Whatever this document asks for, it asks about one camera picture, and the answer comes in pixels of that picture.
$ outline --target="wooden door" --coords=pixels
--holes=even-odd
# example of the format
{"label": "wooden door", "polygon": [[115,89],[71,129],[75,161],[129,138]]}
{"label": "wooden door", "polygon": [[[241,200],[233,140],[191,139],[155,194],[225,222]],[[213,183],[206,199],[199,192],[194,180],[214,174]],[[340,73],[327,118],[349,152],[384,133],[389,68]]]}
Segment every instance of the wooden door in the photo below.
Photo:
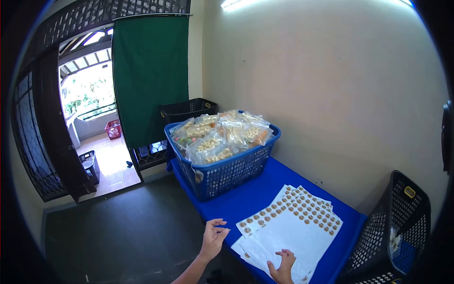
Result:
{"label": "wooden door", "polygon": [[77,202],[96,191],[69,137],[60,101],[58,48],[50,48],[33,63],[36,120],[43,144],[62,184]]}

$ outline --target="hand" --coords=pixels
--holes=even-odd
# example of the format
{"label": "hand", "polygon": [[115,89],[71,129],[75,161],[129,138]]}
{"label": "hand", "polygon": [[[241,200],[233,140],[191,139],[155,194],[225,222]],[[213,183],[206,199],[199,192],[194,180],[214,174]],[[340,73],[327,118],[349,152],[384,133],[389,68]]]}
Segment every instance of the hand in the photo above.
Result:
{"label": "hand", "polygon": [[293,256],[293,252],[288,249],[282,249],[277,251],[276,254],[282,256],[281,266],[276,270],[271,261],[267,261],[270,275],[278,284],[293,284],[291,280],[291,267],[296,260]]}
{"label": "hand", "polygon": [[203,233],[203,243],[200,249],[199,257],[209,262],[222,248],[222,242],[227,237],[230,229],[215,227],[216,225],[225,225],[226,221],[222,219],[213,219],[207,222],[205,232]]}

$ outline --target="dark floor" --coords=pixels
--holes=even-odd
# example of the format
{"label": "dark floor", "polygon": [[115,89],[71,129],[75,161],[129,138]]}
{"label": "dark floor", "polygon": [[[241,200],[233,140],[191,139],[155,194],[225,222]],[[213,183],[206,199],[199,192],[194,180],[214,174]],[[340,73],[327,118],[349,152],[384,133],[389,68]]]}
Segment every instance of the dark floor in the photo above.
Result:
{"label": "dark floor", "polygon": [[[64,283],[168,284],[198,254],[204,224],[173,175],[49,213],[48,262]],[[255,283],[224,247],[210,262],[225,283]]]}

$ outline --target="table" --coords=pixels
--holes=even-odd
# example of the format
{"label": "table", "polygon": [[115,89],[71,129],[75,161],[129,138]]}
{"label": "table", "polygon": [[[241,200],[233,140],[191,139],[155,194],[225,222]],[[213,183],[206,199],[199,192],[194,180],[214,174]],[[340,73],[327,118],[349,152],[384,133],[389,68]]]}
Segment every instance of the table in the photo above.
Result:
{"label": "table", "polygon": [[[197,200],[185,180],[177,159],[172,159],[168,163],[167,169],[174,171],[181,187],[205,221],[214,218],[224,218],[228,222],[225,227],[231,229],[231,231],[224,240],[224,245],[229,248],[241,236],[235,224],[267,207],[284,184],[291,184],[294,187],[302,185],[311,194],[330,200],[334,206],[334,212],[344,223],[331,246],[319,261],[310,284],[335,282],[350,256],[362,226],[367,219],[366,215],[358,213],[272,157],[268,159],[263,173],[259,177],[208,202],[199,202]],[[275,284],[274,280],[268,277],[265,272],[246,263],[233,250],[231,253],[236,255],[261,282]]]}

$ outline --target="green curtain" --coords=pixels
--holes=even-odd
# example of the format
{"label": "green curtain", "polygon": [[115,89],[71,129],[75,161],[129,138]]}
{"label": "green curtain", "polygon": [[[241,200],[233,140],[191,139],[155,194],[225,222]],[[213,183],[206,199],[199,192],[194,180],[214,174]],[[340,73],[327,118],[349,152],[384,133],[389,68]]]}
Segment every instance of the green curtain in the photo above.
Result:
{"label": "green curtain", "polygon": [[185,16],[123,19],[115,23],[112,64],[117,111],[128,147],[165,139],[159,106],[188,100]]}

